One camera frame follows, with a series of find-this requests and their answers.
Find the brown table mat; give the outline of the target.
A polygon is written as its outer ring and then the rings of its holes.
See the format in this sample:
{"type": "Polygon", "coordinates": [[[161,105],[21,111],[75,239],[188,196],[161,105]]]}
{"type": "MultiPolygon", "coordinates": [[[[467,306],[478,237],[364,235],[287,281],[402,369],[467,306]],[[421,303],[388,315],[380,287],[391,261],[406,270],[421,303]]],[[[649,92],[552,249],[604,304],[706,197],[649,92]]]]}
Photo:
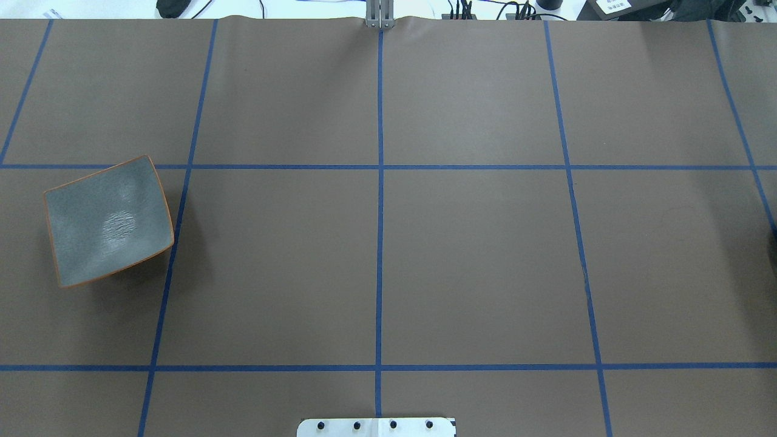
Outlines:
{"type": "Polygon", "coordinates": [[[775,25],[2,20],[2,435],[774,436],[775,25]],[[44,192],[175,240],[62,288],[44,192]]]}

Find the grey square ceramic plate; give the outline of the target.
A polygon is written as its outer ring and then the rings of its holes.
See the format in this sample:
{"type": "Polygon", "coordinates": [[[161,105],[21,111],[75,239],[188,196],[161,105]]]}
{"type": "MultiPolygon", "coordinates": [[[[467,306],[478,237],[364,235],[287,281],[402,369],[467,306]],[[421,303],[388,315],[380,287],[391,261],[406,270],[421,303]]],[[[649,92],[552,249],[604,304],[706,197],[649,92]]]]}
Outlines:
{"type": "Polygon", "coordinates": [[[147,155],[56,186],[42,199],[62,288],[127,270],[173,246],[170,208],[147,155]]]}

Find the aluminium frame post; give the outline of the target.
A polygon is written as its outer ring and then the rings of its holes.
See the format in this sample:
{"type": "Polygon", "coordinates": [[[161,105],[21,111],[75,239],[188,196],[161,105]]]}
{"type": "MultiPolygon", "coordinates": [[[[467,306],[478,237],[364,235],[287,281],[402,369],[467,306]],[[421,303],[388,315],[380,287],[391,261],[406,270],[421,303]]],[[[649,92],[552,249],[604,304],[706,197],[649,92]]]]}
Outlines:
{"type": "Polygon", "coordinates": [[[394,0],[366,0],[365,25],[370,29],[388,30],[396,24],[394,0]]]}

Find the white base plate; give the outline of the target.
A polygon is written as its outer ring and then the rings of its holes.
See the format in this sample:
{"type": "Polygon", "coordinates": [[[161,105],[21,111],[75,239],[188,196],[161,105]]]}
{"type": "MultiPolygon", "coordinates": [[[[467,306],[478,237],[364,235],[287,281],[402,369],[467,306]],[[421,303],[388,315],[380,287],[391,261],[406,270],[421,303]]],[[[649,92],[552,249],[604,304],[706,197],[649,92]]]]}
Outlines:
{"type": "Polygon", "coordinates": [[[297,436],[456,436],[454,418],[311,418],[297,426],[297,436]]]}

